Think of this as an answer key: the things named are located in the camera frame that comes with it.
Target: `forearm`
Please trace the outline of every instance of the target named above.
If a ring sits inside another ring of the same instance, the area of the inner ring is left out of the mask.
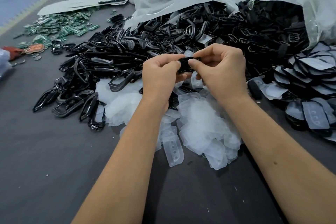
[[[140,102],[73,224],[141,223],[163,113]]]
[[[254,101],[221,103],[291,223],[335,223],[336,176]]]

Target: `pile of clear silicone pads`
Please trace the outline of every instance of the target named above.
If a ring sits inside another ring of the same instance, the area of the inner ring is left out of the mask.
[[[142,80],[129,83],[120,92],[111,92],[109,81],[100,80],[96,85],[99,100],[106,103],[106,122],[109,126],[119,126],[123,123],[127,125],[142,98],[138,93],[142,87]],[[217,101],[206,89],[199,93],[187,94],[176,89],[174,92],[179,94],[178,111],[168,109],[163,116],[156,147],[156,150],[160,150],[163,146],[169,166],[173,167],[183,162],[182,144],[198,155],[204,154],[210,167],[215,170],[236,159],[241,137]]]

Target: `hand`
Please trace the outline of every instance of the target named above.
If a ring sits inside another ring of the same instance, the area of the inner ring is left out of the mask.
[[[188,64],[203,79],[212,96],[222,104],[248,96],[245,78],[245,57],[241,49],[212,44],[194,54]]]
[[[178,61],[185,58],[183,54],[161,54],[143,63],[143,99],[168,109],[168,100],[174,84],[188,78],[187,74],[177,74],[181,67]]]

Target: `gray tablecloth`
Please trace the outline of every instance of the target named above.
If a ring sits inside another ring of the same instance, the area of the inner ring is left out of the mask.
[[[109,24],[110,9],[91,18],[100,29]],[[132,5],[116,7],[126,17]],[[33,37],[12,38],[38,18],[36,12],[0,38],[0,46],[14,46]],[[69,37],[80,43],[82,37]],[[42,59],[25,57],[0,80],[0,223],[70,223],[100,175],[119,140],[120,127],[101,133],[79,123],[78,115],[57,119],[51,107],[32,113],[40,95],[61,76],[66,57],[48,50]],[[262,107],[305,149],[336,173],[334,145],[290,128],[284,114],[268,101]],[[163,150],[155,153],[144,223],[284,223],[258,167],[246,147],[226,168],[214,171],[208,161],[184,149],[184,162],[170,168]]]

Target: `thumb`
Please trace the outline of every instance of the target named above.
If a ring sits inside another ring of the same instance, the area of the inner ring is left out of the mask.
[[[181,67],[181,62],[179,62],[178,60],[173,60],[170,63],[163,66],[163,68],[167,70],[174,70],[174,72],[179,70],[180,67]]]
[[[199,73],[202,76],[202,73],[205,72],[205,70],[208,68],[207,65],[203,64],[201,61],[197,59],[190,59],[188,60],[188,65],[194,69],[197,73]]]

